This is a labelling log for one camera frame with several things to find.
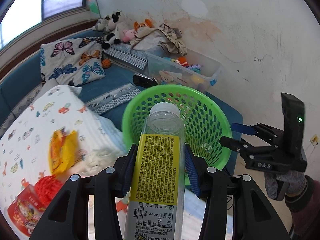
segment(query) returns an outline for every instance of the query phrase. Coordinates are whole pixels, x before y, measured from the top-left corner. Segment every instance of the nutrition facts table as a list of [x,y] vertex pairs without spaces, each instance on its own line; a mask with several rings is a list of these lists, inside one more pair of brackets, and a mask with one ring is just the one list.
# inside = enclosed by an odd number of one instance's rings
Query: nutrition facts table
[[137,225],[172,228],[173,212],[173,205],[155,205],[140,202]]

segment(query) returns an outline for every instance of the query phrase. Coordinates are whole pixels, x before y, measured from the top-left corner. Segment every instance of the green basket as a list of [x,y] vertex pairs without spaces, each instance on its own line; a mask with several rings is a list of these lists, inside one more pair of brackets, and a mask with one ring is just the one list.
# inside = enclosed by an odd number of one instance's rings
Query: green basket
[[219,170],[227,164],[231,150],[222,147],[222,136],[232,138],[230,124],[215,102],[206,95],[180,85],[160,85],[143,90],[127,105],[122,118],[124,143],[129,149],[138,144],[143,120],[159,102],[174,103],[185,124],[185,142],[194,155],[203,157]]

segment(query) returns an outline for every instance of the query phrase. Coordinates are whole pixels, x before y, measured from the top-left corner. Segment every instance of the butterfly pillow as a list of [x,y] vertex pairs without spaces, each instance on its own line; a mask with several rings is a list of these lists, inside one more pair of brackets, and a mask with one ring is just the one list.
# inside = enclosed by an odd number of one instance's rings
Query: butterfly pillow
[[79,86],[105,77],[101,37],[68,39],[42,44],[41,83],[55,78],[60,85]]

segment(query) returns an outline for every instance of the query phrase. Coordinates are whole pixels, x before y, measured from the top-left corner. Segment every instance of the plastic bottle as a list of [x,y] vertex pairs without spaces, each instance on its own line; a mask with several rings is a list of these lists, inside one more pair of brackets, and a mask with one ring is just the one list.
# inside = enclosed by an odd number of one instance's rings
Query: plastic bottle
[[180,240],[184,203],[184,124],[171,103],[144,120],[125,223],[125,240]]

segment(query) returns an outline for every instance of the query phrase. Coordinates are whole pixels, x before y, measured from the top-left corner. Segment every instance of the window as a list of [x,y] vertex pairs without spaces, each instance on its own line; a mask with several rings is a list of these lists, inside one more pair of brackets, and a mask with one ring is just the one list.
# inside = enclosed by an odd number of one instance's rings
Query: window
[[15,0],[0,23],[0,49],[56,14],[84,6],[84,0]]

